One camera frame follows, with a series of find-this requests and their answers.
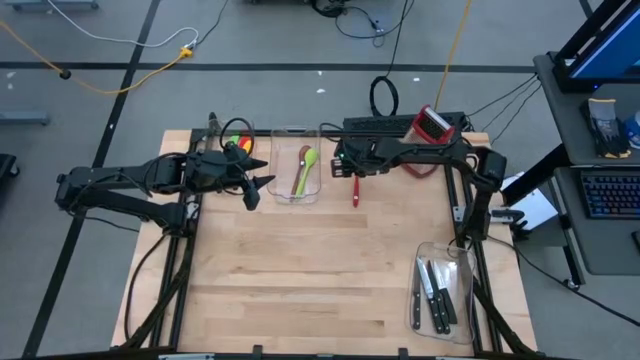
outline white cable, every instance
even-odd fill
[[[51,5],[51,7],[53,7],[58,14],[60,14],[63,18],[65,18],[69,23],[71,23],[71,25],[73,25],[76,29],[82,31],[85,35],[94,38],[96,40],[104,40],[104,41],[111,41],[111,42],[117,42],[117,43],[129,43],[129,44],[134,44],[134,45],[138,45],[138,46],[144,46],[144,47],[149,47],[149,48],[157,48],[160,46],[165,45],[166,43],[168,43],[169,41],[171,41],[174,37],[178,36],[178,34],[180,34],[183,31],[193,31],[196,36],[193,40],[191,40],[190,43],[186,44],[185,47],[186,48],[193,48],[196,46],[196,44],[198,43],[198,37],[200,36],[200,33],[198,32],[198,30],[192,28],[192,27],[184,27],[178,31],[176,31],[175,33],[173,33],[173,35],[169,36],[165,41],[159,43],[159,44],[154,44],[154,45],[149,45],[149,44],[141,44],[135,40],[127,40],[127,39],[113,39],[113,38],[108,38],[108,37],[103,37],[103,36],[97,36],[97,35],[93,35],[92,33],[88,32],[87,30],[83,29],[82,27],[80,27],[80,25],[76,24],[73,20],[71,20],[71,18],[69,18],[65,13],[62,12],[62,10],[60,10],[54,3],[52,0],[47,0],[47,2],[49,3],[49,5]]]

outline green spoon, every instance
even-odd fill
[[[311,167],[318,161],[318,152],[314,148],[310,148],[304,154],[304,172],[302,173],[302,177],[300,178],[300,182],[298,182],[298,189],[296,190],[296,196],[301,196],[304,193],[304,186],[307,182],[307,176],[309,175],[309,170]]]

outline clear plastic container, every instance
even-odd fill
[[[411,268],[407,311],[408,326],[416,334],[456,344],[470,344],[473,341],[469,316],[475,263],[473,253],[465,249],[430,242],[420,244]],[[419,268],[421,265],[424,267],[422,273]],[[429,267],[435,284],[429,280],[425,283],[425,278],[430,278]],[[436,317],[432,309],[443,311],[444,314]],[[438,329],[436,325],[444,324],[438,323],[444,319],[448,326]]]
[[[302,191],[296,195],[306,168],[304,150],[316,152],[315,162],[308,169]],[[320,153],[320,133],[317,129],[287,127],[271,131],[269,174],[276,178],[267,185],[267,190],[277,202],[295,205],[311,204],[318,200],[321,187]]]

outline spoon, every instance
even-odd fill
[[[296,195],[296,191],[298,190],[298,182],[300,181],[300,175],[302,175],[302,169],[304,169],[304,154],[307,153],[307,150],[311,149],[311,146],[305,145],[300,148],[298,152],[298,173],[296,174],[296,178],[293,181],[293,187],[291,188],[291,196]]]
[[[314,148],[310,148],[304,154],[304,172],[302,173],[302,178],[298,183],[298,190],[296,191],[296,196],[302,195],[304,192],[304,186],[307,182],[307,176],[309,175],[309,170],[318,160],[318,152]]]

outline wooden tabletop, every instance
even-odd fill
[[[186,151],[189,135],[167,131],[161,153]],[[488,145],[484,133],[465,136]],[[442,168],[422,180],[400,168],[361,179],[360,205],[353,208],[353,179],[331,177],[333,148],[323,140],[322,190],[314,204],[278,204],[262,189],[258,209],[249,212],[239,197],[205,195],[179,351],[249,353],[261,344],[265,353],[393,355],[405,347],[411,355],[473,354],[471,345],[416,335],[407,319],[418,245],[446,244],[454,237]],[[254,157],[269,161],[269,154],[270,139],[258,138]],[[257,175],[269,171],[261,170]],[[458,194],[464,203],[461,188]],[[175,197],[156,195],[153,200]],[[494,201],[497,205],[501,200],[495,196]],[[490,234],[511,243],[505,225],[492,225]],[[159,237],[156,225],[142,225],[129,276]],[[157,301],[168,243],[138,275],[132,331]],[[535,349],[513,250],[492,242],[484,242],[484,249],[496,307]],[[163,343],[172,307],[165,314]],[[114,345],[124,341],[123,310],[124,297]],[[482,340],[489,349],[484,319],[479,311]]]

